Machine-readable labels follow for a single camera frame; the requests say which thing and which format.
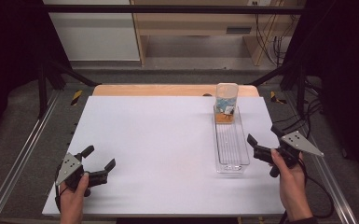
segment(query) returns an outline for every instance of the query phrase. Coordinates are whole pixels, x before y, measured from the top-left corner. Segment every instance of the metal frame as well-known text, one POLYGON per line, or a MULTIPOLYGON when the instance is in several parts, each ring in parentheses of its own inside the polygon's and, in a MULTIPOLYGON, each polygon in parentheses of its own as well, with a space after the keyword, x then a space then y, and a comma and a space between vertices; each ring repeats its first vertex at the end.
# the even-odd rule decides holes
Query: metal frame
MULTIPOLYGON (((321 9, 316 8, 303 8, 303 7, 213 7, 213 6, 122 6, 122 5, 22 5, 22 9, 26 10, 44 10, 46 12, 52 13, 199 13, 199 14, 291 14, 291 15, 303 15, 309 13, 316 13, 320 12, 321 9)), ((287 62, 286 66, 278 68, 271 73, 267 74, 266 76, 258 79, 253 83, 253 85, 260 85, 264 81, 275 77, 282 72, 287 72, 290 67, 293 65, 297 65, 298 59, 295 62, 287 62)), ((44 81, 44 68, 43 65, 40 67, 39 70, 39 78, 40 83, 39 85, 42 87, 41 95, 46 95, 43 89, 43 86, 46 85, 44 81)), ((40 119, 31 133, 29 139, 25 143, 21 154, 17 158, 15 164, 13 165, 11 171, 9 172, 4 184, 0 188, 0 213, 5 205, 7 198, 9 197, 11 191, 13 190, 18 178, 20 177, 21 171, 23 166, 27 162, 30 154, 33 151, 35 143, 41 134, 49 115, 51 114, 51 110, 54 107, 55 101, 52 101, 52 105, 48 108, 41 108, 46 109, 47 113, 40 119)), ((342 223, 346 224, 353 224, 357 223, 356 219, 352 213, 351 208, 348 206, 347 201, 342 194, 339 185, 335 177, 332 175, 330 168, 326 164, 323 158, 314 157, 315 163, 317 164, 317 169, 321 174, 321 177, 324 181, 324 184, 332 193, 336 210, 338 215, 342 221, 342 223)))

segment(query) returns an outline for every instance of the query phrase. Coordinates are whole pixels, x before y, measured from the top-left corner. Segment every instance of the wooden table edge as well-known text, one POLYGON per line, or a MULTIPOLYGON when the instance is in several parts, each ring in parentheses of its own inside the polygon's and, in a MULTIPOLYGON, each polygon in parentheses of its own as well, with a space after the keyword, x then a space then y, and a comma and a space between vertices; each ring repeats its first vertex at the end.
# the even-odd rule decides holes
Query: wooden table edge
MULTIPOLYGON (((215 96, 216 85, 172 84, 103 84, 95 87, 93 96, 215 96)), ((239 85, 238 96, 258 97, 255 86, 239 85)))

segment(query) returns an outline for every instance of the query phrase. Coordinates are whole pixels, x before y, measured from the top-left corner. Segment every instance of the metal bar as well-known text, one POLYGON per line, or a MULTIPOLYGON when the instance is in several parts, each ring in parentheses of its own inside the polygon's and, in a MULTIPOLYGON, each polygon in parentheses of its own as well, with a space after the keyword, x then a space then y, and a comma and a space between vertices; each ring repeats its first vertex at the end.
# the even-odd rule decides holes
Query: metal bar
POLYGON ((197 13, 197 14, 277 14, 302 15, 320 9, 304 7, 230 7, 163 5, 25 5, 27 9, 65 13, 197 13))
MULTIPOLYGON (((295 97, 292 94, 289 94, 288 91, 284 91, 284 94, 286 96, 288 104, 292 107, 292 110, 297 115, 297 110, 295 106, 295 97)), ((302 126, 300 130, 303 133, 306 133, 308 131, 307 124, 302 126)), ((310 134, 310 142, 313 143, 316 147, 317 144, 312 137, 312 134, 310 134)), ((334 177, 333 173, 330 170, 330 167, 328 166, 327 162, 324 158, 311 155, 312 160, 315 162, 315 167, 318 170, 319 175, 322 178, 322 181, 324 182, 324 186, 326 189, 330 192, 333 202, 336 208, 336 212, 341 219, 341 222, 343 224, 357 224, 357 220, 352 212, 352 209, 348 205, 347 200, 345 199, 344 194, 341 191, 341 188, 338 185, 338 182, 336 178, 334 177)))
POLYGON ((32 151, 34 150, 34 147, 37 143, 37 140, 39 139, 40 134, 43 132, 46 123, 48 122, 51 112, 57 103, 59 95, 59 91, 53 92, 52 96, 50 97, 49 107, 46 111, 45 116, 36 122, 33 130, 28 136, 27 141, 22 147, 19 156, 11 167, 10 172, 8 173, 4 183, 0 188, 0 214, 7 202, 8 197, 10 196, 11 191, 14 189, 14 186, 16 185, 21 175, 21 172, 25 167, 26 162, 28 161, 32 151))
POLYGON ((252 86, 258 87, 258 86, 262 85, 263 83, 265 83, 266 81, 272 79, 273 77, 276 77, 278 75, 284 75, 284 73, 286 73, 290 69, 293 69, 294 66, 295 66, 295 64, 293 61, 287 62, 287 63, 283 64, 281 67, 278 67, 275 70, 268 72, 263 77, 260 77, 257 80, 255 80, 251 83, 245 84, 245 85, 252 85, 252 86))
POLYGON ((86 77, 81 76, 80 74, 78 74, 74 70, 72 70, 72 68, 65 67, 64 65, 56 63, 56 62, 53 62, 53 61, 51 61, 50 64, 54 68, 58 69, 60 72, 64 72, 67 75, 69 75, 71 77, 74 77, 75 79, 83 82, 84 84, 86 84, 86 85, 88 85, 90 87, 96 87, 98 85, 101 85, 101 83, 91 81, 91 80, 87 79, 86 77))

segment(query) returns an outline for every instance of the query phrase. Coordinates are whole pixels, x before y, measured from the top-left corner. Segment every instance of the human hand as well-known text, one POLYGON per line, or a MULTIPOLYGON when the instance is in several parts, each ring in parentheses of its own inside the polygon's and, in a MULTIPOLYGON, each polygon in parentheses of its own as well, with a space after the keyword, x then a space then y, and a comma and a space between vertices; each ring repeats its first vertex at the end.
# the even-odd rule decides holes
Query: human hand
POLYGON ((280 196, 289 221, 312 217, 305 193, 304 173, 297 164, 289 169, 276 149, 271 150, 271 157, 280 170, 280 196))
POLYGON ((75 192, 69 190, 65 182, 61 183, 61 224, 81 223, 83 218, 84 192, 88 185, 89 173, 83 174, 75 192))

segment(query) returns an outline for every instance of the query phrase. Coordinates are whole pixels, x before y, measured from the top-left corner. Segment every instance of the sleeve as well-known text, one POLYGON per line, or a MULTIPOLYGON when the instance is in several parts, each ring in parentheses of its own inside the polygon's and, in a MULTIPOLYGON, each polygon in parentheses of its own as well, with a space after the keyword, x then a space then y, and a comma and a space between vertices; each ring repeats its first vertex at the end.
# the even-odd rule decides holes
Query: sleeve
POLYGON ((318 224, 318 220, 316 219, 316 217, 309 217, 293 222, 287 221, 286 224, 318 224))

